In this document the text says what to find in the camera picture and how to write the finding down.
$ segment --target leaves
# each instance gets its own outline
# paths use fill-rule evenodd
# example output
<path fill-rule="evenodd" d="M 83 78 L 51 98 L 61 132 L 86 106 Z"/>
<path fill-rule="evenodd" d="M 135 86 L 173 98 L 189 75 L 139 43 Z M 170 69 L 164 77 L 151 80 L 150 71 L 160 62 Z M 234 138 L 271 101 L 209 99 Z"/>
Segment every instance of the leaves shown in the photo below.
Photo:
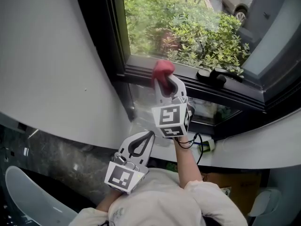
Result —
<path fill-rule="evenodd" d="M 166 57 L 242 76 L 249 45 L 236 35 L 240 22 L 202 4 L 185 0 L 124 0 L 132 54 Z"/>

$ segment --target window handle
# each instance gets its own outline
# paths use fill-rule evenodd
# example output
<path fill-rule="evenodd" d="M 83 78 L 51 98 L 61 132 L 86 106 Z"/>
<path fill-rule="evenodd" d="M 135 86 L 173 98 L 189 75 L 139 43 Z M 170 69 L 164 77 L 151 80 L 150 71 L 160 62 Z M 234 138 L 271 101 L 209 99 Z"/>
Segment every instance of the window handle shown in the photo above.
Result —
<path fill-rule="evenodd" d="M 210 78 L 218 79 L 220 74 L 231 77 L 231 78 L 235 79 L 236 81 L 238 81 L 240 83 L 243 82 L 243 79 L 241 77 L 239 77 L 237 74 L 234 74 L 232 72 L 229 72 L 228 70 L 224 70 L 224 69 L 221 69 L 221 68 L 213 69 L 210 73 Z"/>
<path fill-rule="evenodd" d="M 231 77 L 240 83 L 243 81 L 243 79 L 238 75 L 221 68 L 214 68 L 211 72 L 200 69 L 197 72 L 197 78 L 200 81 L 217 87 L 224 86 L 227 81 L 225 76 Z"/>

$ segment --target white shirt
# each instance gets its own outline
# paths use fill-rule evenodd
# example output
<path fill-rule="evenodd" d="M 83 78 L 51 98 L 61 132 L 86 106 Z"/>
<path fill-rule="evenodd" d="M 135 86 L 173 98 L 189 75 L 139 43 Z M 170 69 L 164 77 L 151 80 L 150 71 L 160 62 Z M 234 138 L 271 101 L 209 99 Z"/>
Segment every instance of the white shirt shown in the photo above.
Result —
<path fill-rule="evenodd" d="M 246 226 L 237 206 L 210 182 L 189 182 L 179 187 L 179 176 L 164 169 L 150 169 L 130 195 L 119 197 L 101 212 L 83 209 L 69 226 L 205 226 L 202 215 L 222 226 Z"/>

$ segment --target white wall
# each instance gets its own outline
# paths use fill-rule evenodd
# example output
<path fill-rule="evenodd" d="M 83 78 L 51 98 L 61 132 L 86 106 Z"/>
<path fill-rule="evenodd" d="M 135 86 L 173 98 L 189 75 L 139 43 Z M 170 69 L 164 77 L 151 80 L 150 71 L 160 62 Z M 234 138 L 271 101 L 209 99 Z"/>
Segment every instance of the white wall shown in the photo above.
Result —
<path fill-rule="evenodd" d="M 218 141 L 211 165 L 242 169 L 281 168 L 300 165 L 300 155 L 301 110 L 266 127 Z"/>
<path fill-rule="evenodd" d="M 284 0 L 253 0 L 248 10 L 248 19 L 245 20 L 243 27 L 250 31 L 253 39 L 262 39 L 270 26 L 273 24 Z"/>
<path fill-rule="evenodd" d="M 301 210 L 301 165 L 288 168 L 272 169 L 268 186 L 278 188 L 282 198 L 275 212 L 257 217 L 253 226 L 290 225 Z"/>
<path fill-rule="evenodd" d="M 6 116 L 5 114 L 2 114 L 1 112 L 0 112 L 0 125 L 10 128 L 12 130 L 16 130 L 20 133 L 24 133 L 26 128 L 26 127 L 25 128 L 20 127 L 20 123 L 18 121 L 11 119 L 10 117 Z"/>
<path fill-rule="evenodd" d="M 0 112 L 104 147 L 128 135 L 77 0 L 0 0 Z"/>
<path fill-rule="evenodd" d="M 301 23 L 301 0 L 285 0 L 274 23 L 243 64 L 243 68 L 259 75 L 280 53 Z"/>

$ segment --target red cloth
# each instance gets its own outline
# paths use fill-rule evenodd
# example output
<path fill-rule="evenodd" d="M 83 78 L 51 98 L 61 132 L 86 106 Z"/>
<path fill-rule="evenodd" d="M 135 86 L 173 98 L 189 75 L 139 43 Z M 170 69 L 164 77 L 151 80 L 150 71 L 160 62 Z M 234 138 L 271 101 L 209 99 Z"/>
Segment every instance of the red cloth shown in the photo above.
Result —
<path fill-rule="evenodd" d="M 172 88 L 169 87 L 166 77 L 172 74 L 175 70 L 174 64 L 168 60 L 160 59 L 156 62 L 152 70 L 151 85 L 154 88 L 154 80 L 157 79 L 162 85 L 165 93 L 170 94 Z"/>

